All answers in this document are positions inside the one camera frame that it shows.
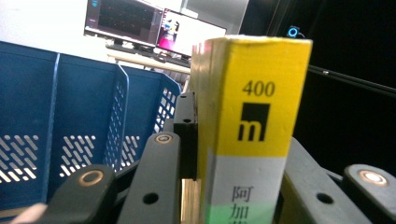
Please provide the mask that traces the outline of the beige desk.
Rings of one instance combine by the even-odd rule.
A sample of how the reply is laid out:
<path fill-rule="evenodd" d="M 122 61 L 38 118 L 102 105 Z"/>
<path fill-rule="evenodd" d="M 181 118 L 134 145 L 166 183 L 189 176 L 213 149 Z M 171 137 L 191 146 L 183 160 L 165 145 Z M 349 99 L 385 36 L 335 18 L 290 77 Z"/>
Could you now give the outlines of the beige desk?
<path fill-rule="evenodd" d="M 128 52 L 118 51 L 114 49 L 106 49 L 106 55 L 108 59 L 113 59 L 114 62 L 123 61 L 127 63 L 144 65 L 146 67 L 160 68 L 163 70 L 179 72 L 187 75 L 191 73 L 190 68 L 173 63 L 161 63 L 149 57 L 138 54 L 131 54 Z"/>

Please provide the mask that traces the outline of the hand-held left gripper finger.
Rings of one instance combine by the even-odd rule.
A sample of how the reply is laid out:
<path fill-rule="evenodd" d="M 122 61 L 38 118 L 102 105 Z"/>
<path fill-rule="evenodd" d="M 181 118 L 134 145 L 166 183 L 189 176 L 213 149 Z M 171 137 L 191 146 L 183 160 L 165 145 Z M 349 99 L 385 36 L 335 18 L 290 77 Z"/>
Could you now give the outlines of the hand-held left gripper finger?
<path fill-rule="evenodd" d="M 196 179 L 198 124 L 193 92 L 177 97 L 174 132 L 180 138 L 180 177 Z"/>

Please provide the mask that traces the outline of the dark screen monitor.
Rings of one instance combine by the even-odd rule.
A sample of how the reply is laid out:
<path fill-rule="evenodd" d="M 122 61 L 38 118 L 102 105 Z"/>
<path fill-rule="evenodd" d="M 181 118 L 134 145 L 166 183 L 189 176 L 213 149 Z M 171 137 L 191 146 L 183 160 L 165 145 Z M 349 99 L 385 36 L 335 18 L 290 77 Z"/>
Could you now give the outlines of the dark screen monitor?
<path fill-rule="evenodd" d="M 163 9 L 144 0 L 88 0 L 84 30 L 154 47 Z"/>

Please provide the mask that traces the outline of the bright screen monitor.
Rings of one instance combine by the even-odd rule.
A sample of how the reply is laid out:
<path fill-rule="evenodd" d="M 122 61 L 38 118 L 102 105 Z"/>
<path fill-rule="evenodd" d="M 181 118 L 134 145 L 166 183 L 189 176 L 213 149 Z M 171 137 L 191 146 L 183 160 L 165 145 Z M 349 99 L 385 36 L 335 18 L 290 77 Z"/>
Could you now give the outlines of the bright screen monitor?
<path fill-rule="evenodd" d="M 226 28 L 165 8 L 156 46 L 191 56 L 194 45 L 210 38 L 225 36 L 226 31 Z"/>

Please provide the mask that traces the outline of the yellow book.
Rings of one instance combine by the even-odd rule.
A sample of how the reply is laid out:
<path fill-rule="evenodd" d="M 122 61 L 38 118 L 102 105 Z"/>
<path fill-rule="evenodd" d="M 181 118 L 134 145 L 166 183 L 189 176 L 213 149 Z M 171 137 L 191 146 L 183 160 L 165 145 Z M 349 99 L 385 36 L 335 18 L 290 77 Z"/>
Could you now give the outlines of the yellow book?
<path fill-rule="evenodd" d="M 248 35 L 194 46 L 199 224 L 271 224 L 312 46 Z"/>

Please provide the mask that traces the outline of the black metal rail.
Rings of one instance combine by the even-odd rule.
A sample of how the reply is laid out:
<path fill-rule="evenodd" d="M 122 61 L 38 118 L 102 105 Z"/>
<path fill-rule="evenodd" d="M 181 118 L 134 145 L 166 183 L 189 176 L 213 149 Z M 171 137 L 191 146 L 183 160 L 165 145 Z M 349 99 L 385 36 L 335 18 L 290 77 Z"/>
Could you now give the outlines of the black metal rail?
<path fill-rule="evenodd" d="M 388 86 L 380 85 L 380 84 L 377 84 L 377 83 L 374 83 L 371 81 L 367 81 L 364 79 L 360 79 L 357 77 L 348 76 L 348 75 L 345 75 L 342 73 L 337 73 L 337 72 L 331 71 L 329 69 L 317 67 L 314 65 L 308 65 L 308 71 L 315 73 L 317 75 L 344 81 L 345 83 L 349 83 L 354 86 L 360 86 L 367 90 L 385 94 L 392 98 L 396 98 L 396 89 L 388 87 Z"/>

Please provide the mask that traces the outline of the blue plastic file rack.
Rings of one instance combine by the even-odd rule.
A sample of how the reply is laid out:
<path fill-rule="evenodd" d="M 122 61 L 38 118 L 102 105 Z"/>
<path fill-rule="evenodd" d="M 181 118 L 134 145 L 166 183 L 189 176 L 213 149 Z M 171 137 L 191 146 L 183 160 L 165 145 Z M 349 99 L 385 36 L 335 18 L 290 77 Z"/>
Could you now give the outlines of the blue plastic file rack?
<path fill-rule="evenodd" d="M 138 161 L 180 93 L 162 73 L 0 41 L 0 222 L 82 167 Z"/>

